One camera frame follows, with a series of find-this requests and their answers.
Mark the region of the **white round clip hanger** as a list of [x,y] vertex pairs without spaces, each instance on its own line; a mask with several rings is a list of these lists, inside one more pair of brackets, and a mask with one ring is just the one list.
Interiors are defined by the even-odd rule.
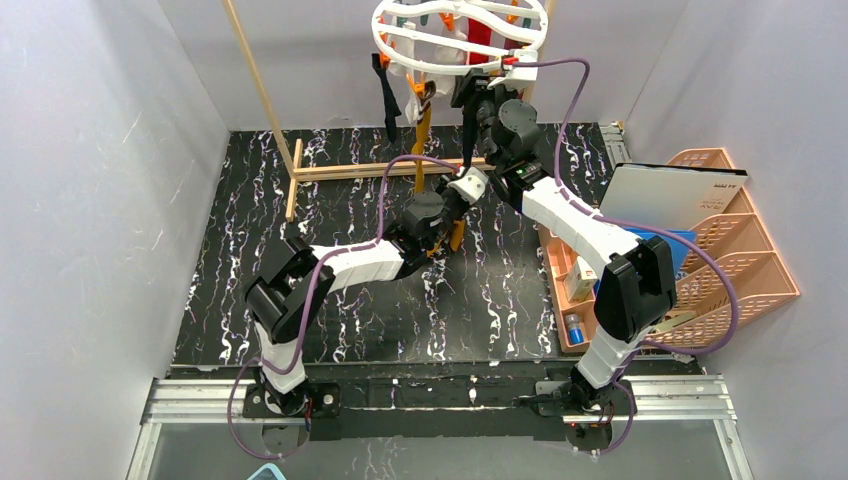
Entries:
[[[468,41],[469,18],[492,30],[489,46]],[[464,75],[471,68],[498,71],[504,57],[516,54],[538,58],[550,26],[550,7],[544,1],[381,1],[370,19],[384,64],[449,76]],[[505,38],[524,46],[506,50]],[[492,60],[468,65],[469,53]]]

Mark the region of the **black sock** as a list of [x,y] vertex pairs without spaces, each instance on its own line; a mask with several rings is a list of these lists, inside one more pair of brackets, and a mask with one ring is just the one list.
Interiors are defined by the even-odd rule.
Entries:
[[477,101],[474,99],[466,100],[462,109],[462,159],[463,167],[466,170],[472,166],[478,135],[476,112]]
[[398,138],[397,118],[402,114],[402,111],[389,83],[387,68],[383,66],[379,53],[371,54],[371,67],[380,82],[387,139],[390,143],[395,143]]

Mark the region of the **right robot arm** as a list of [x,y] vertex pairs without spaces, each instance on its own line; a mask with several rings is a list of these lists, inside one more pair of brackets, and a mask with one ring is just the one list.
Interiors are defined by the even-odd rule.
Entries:
[[563,397],[574,407],[604,404],[626,360],[676,302],[669,244],[603,222],[568,192],[554,177],[554,160],[538,152],[536,110],[516,92],[491,86],[482,69],[457,78],[451,105],[463,112],[463,152],[478,151],[491,166],[489,183],[498,198],[559,237],[599,274],[598,325]]

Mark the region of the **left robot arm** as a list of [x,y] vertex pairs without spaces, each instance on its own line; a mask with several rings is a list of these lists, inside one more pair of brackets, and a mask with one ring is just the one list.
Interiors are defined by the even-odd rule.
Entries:
[[287,395],[305,382],[304,336],[329,294],[400,280],[423,268],[483,197],[487,184],[487,175],[475,167],[444,176],[436,190],[414,194],[404,211],[381,228],[377,241],[325,247],[298,236],[284,239],[244,290],[259,332],[267,387]]

